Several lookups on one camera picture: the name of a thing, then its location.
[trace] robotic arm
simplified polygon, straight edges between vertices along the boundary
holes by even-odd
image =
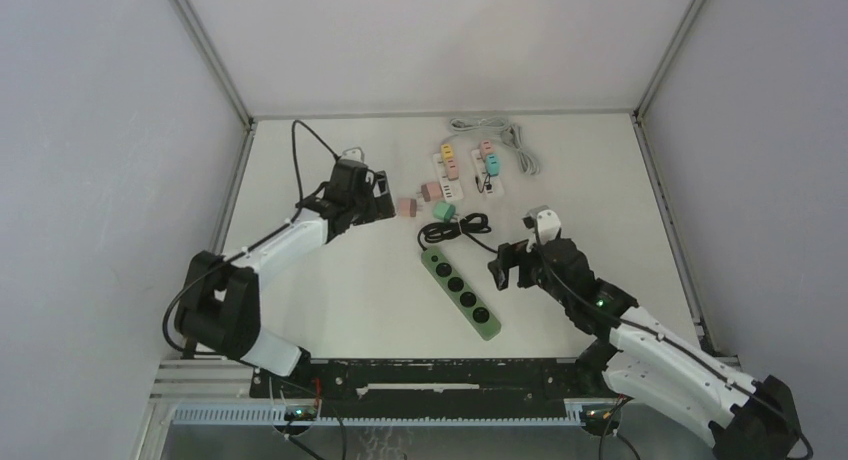
[[[208,251],[195,255],[174,317],[177,331],[228,358],[288,376],[305,350],[262,326],[259,292],[351,226],[395,216],[385,172],[370,170],[363,160],[359,148],[343,152],[330,180],[297,204],[296,219],[243,248],[238,259],[228,262]]]
[[[530,238],[503,244],[489,263],[499,290],[518,267],[518,286],[537,286],[597,340],[578,365],[590,379],[682,424],[719,460],[786,458],[799,440],[789,387],[773,376],[758,382],[665,328],[635,298],[595,278],[586,256],[561,238],[556,213],[543,206],[524,218]]]

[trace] white wall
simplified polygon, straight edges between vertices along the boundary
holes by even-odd
[[[192,0],[255,115],[633,109],[690,0]]]
[[[848,0],[710,0],[649,111],[718,340],[844,458]]]
[[[127,458],[241,126],[168,0],[0,0],[0,458]]]

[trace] white power strip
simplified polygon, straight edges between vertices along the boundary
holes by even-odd
[[[436,169],[436,176],[439,178],[439,185],[442,186],[442,195],[445,197],[446,202],[455,202],[465,198],[465,195],[462,194],[462,185],[459,184],[459,179],[448,180],[448,174],[445,171],[445,163],[442,161],[441,153],[433,155],[433,168]]]
[[[471,163],[474,164],[474,172],[477,175],[477,180],[475,183],[477,184],[477,191],[480,191],[480,187],[482,187],[483,180],[486,179],[486,162],[483,161],[483,157],[480,154],[480,150],[471,150]],[[486,198],[489,197],[502,197],[504,195],[503,190],[503,182],[501,182],[501,176],[497,177],[489,177],[489,185],[488,187],[483,188],[483,196]]]

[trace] coiled white cable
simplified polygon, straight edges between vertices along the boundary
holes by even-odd
[[[524,146],[521,139],[521,127],[509,123],[507,117],[466,117],[452,118],[448,121],[448,130],[453,135],[442,143],[447,143],[461,135],[479,133],[484,137],[496,138],[503,146],[515,152],[521,173],[538,175],[542,173],[542,165]]]

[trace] teal plug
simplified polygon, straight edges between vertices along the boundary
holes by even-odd
[[[456,207],[447,202],[440,201],[433,207],[433,217],[440,222],[449,222],[454,213],[456,213]]]
[[[494,153],[486,155],[486,173],[492,177],[497,177],[501,173],[501,161]]]

